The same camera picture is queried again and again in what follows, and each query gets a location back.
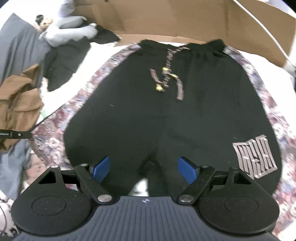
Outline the black shorts with bear print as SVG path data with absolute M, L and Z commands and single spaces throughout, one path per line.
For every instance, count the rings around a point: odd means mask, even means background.
M 128 195 L 143 178 L 151 196 L 177 196 L 187 183 L 180 157 L 227 171 L 239 167 L 277 202 L 295 144 L 254 66 L 215 40 L 181 47 L 143 40 L 115 54 L 86 86 L 35 130 L 47 164 L 110 157 L 102 186 Z

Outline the brown hoodie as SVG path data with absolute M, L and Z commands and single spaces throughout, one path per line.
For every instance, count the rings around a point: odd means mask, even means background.
M 28 132 L 43 108 L 40 91 L 35 86 L 39 64 L 20 75 L 11 75 L 1 85 L 1 130 Z M 1 140 L 1 151 L 8 151 L 18 140 Z

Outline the cream bear print blanket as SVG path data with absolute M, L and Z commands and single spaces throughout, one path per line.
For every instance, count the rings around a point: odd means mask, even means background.
M 78 51 L 73 68 L 61 63 L 57 50 L 51 52 L 41 87 L 44 103 L 39 127 L 32 143 L 22 144 L 20 160 L 13 162 L 5 154 L 1 164 L 1 240 L 17 234 L 10 210 L 18 191 L 25 190 L 46 168 L 59 165 L 69 170 L 62 134 L 70 118 L 82 106 L 98 83 L 116 67 L 135 45 L 91 43 L 87 51 Z M 242 64 L 271 121 L 282 152 L 283 171 L 275 199 L 280 217 L 274 234 L 280 240 L 295 239 L 295 93 L 292 75 L 266 58 L 234 48 L 226 52 Z

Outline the black garment pile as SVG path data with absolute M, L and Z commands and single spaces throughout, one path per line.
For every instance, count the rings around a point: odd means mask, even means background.
M 43 75 L 48 80 L 49 92 L 60 88 L 71 79 L 90 50 L 91 43 L 109 44 L 119 41 L 114 32 L 101 26 L 96 29 L 98 34 L 93 39 L 84 37 L 79 41 L 70 40 L 46 54 Z

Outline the small plush doll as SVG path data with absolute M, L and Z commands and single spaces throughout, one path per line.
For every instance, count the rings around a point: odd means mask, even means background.
M 53 23 L 53 20 L 46 18 L 43 15 L 37 15 L 35 22 L 38 24 L 40 30 L 44 32 L 49 27 L 49 25 Z

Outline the grey neck pillow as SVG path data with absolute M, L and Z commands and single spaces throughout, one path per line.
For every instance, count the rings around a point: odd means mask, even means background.
M 40 38 L 44 38 L 51 47 L 59 47 L 70 40 L 79 41 L 86 37 L 93 39 L 97 34 L 95 23 L 87 23 L 83 16 L 68 16 L 58 21 L 53 21 L 49 27 L 41 33 Z

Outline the brown cardboard sheet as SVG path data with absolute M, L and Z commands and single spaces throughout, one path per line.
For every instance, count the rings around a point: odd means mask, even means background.
M 76 1 L 74 14 L 117 33 L 123 45 L 221 39 L 280 67 L 295 40 L 295 18 L 261 1 Z

